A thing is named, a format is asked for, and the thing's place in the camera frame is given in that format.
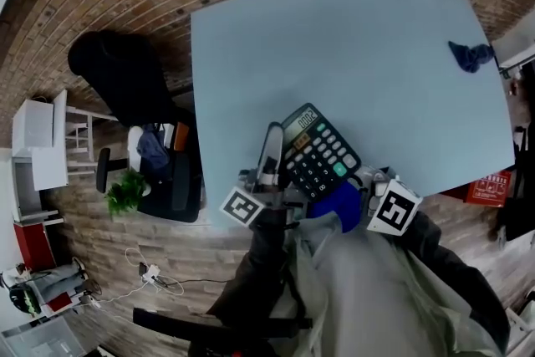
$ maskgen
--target red box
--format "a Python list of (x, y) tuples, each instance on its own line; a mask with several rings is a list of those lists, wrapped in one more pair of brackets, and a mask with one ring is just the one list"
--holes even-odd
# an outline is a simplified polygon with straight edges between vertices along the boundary
[(503, 207), (511, 182), (510, 171), (500, 171), (470, 184), (465, 202), (482, 206)]

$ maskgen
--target bag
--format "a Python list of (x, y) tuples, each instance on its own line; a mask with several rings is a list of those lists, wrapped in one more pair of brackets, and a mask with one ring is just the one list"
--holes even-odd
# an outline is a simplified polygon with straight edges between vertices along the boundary
[(41, 314), (41, 306), (33, 290), (26, 284), (15, 284), (9, 289), (9, 298), (15, 308), (26, 314)]

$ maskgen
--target wooden floor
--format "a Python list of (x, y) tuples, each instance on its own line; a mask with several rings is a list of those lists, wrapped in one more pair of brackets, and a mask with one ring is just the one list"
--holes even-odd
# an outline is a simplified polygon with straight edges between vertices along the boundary
[[(525, 123), (528, 117), (522, 103), (510, 99), (509, 104), (513, 124)], [(124, 153), (124, 130), (103, 125), (96, 128), (95, 134), (97, 146), (110, 145), (116, 155)], [(48, 200), (64, 216), (61, 234), (70, 252), (82, 259), (89, 276), (101, 285), (100, 299), (103, 300), (127, 294), (141, 285), (137, 268), (125, 260), (128, 247), (139, 248), (148, 263), (158, 264), (162, 274), (178, 280), (225, 280), (233, 276), (250, 240), (248, 232), (241, 228), (213, 229), (206, 210), (201, 212), (197, 223), (191, 225), (140, 213), (112, 218), (103, 196), (95, 190), (92, 176), (75, 177), (68, 187), (51, 191)], [(422, 209), (441, 226), (442, 244), (457, 252), (466, 263), (479, 268), (505, 306), (514, 307), (522, 302), (526, 291), (535, 285), (531, 234), (500, 251), (487, 237), (496, 210), (463, 204), (441, 195), (426, 198)], [(139, 261), (134, 253), (131, 258)], [(127, 298), (103, 303), (107, 314), (84, 307), (79, 309), (80, 314), (71, 313), (67, 318), (88, 349), (102, 344), (118, 356), (186, 355), (184, 341), (126, 321), (131, 319), (134, 306), (172, 314), (202, 313), (222, 290), (221, 284), (214, 283), (188, 283), (184, 287), (184, 295), (177, 297), (156, 293), (154, 288), (146, 286)]]

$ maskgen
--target blue object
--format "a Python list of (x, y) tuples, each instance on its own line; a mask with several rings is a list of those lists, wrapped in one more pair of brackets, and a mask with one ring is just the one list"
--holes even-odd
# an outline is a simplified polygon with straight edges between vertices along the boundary
[(169, 164), (169, 154), (164, 147), (164, 133), (156, 132), (152, 124), (143, 125), (143, 135), (137, 143), (137, 153), (150, 164), (151, 170), (158, 170)]
[(360, 192), (345, 181), (336, 191), (312, 207), (312, 217), (336, 212), (342, 222), (342, 232), (352, 231), (360, 222)]
[(485, 44), (477, 45), (474, 48), (457, 45), (452, 41), (448, 44), (461, 69), (468, 73), (475, 73), (479, 70), (480, 64), (488, 63), (494, 58), (494, 49)]
[(269, 123), (307, 102), (421, 196), (514, 164), (497, 66), (467, 79), (449, 40), (488, 43), (468, 0), (228, 0), (193, 13), (210, 223), (235, 226), (218, 207), (237, 173), (258, 164)]

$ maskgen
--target green plant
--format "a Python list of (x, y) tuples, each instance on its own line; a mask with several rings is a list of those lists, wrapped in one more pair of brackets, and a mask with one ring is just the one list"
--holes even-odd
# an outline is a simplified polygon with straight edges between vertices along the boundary
[(146, 182), (143, 176), (134, 170), (128, 170), (120, 183), (114, 183), (106, 193), (108, 209), (112, 216), (121, 212), (132, 212), (140, 204)]

